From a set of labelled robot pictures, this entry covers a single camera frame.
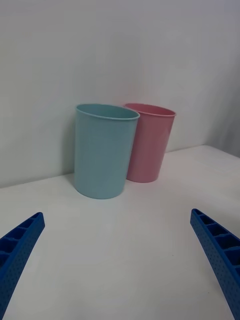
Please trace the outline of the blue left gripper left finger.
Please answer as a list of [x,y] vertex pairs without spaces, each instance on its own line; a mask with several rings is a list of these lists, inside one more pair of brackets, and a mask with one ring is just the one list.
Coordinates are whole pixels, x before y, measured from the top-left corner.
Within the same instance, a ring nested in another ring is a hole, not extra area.
[[0,319],[44,228],[43,213],[37,212],[0,239]]

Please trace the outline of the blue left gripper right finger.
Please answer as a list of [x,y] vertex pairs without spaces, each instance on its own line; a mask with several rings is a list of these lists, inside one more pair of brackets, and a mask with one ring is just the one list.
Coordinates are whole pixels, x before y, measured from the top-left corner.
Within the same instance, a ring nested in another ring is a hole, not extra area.
[[240,239],[194,208],[190,224],[217,278],[234,319],[240,318]]

